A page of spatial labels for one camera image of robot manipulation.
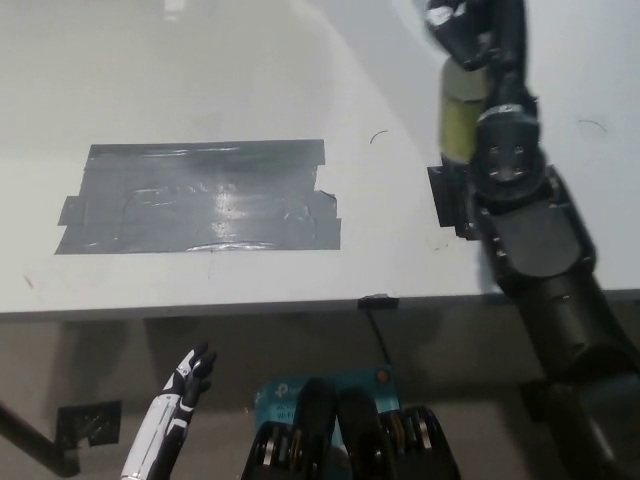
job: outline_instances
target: white robotic hand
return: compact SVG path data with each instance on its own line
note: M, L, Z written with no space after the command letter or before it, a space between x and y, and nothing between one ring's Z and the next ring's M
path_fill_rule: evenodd
M214 352L206 343L180 362L142 421L121 480L168 480L187 436L200 394L209 389Z

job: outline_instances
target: gray duct tape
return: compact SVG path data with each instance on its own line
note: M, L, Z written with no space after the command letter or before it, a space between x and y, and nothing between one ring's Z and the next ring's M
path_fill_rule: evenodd
M57 254L336 250L321 140L91 147Z

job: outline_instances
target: black cable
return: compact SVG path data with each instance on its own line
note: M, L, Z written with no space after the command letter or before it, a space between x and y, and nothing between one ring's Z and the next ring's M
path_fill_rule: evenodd
M393 362L391 361L391 355L389 355L389 349L387 348L387 344L384 341L384 337L382 336L382 332L380 331L380 327L378 327L378 322L371 313L371 310L365 310L364 314L367 316L369 320L369 325L371 325L371 330L378 341L378 346L380 347L380 352L382 353L382 357L387 365L393 368Z

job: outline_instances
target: table surface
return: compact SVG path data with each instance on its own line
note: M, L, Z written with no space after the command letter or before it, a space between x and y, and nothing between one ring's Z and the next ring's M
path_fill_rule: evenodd
M445 56L413 1L3 2L0 315L495 291L478 243L438 225L427 167ZM544 146L599 247L602 285L635 295L640 2L589 0L579 15L574 0L529 3ZM92 144L305 138L325 141L316 188L337 197L338 251L54 255Z

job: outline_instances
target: gray floor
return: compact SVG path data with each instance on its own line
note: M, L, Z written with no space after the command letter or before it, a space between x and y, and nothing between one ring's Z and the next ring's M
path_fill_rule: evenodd
M635 307L619 307L636 340ZM439 415L463 478L564 479L543 426L531 425L517 384L537 377L509 307L379 313L406 403ZM52 437L60 406L122 400L118 445L80 452L80 479L118 478L150 399L188 349L219 352L213 388L196 414L172 478L236 480L251 444L251 399L274 376L376 366L363 314L289 314L130 322L0 325L0 398ZM0 478L53 478L0 439Z

